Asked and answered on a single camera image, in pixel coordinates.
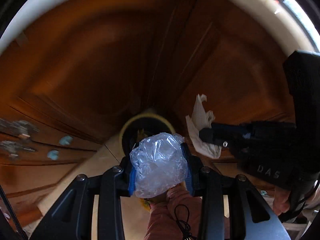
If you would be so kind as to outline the right hand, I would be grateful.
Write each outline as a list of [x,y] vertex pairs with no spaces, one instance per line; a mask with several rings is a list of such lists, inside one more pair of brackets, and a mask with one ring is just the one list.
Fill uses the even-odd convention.
[[282,213],[286,213],[289,210],[289,195],[290,191],[275,187],[272,209],[277,216],[281,215]]

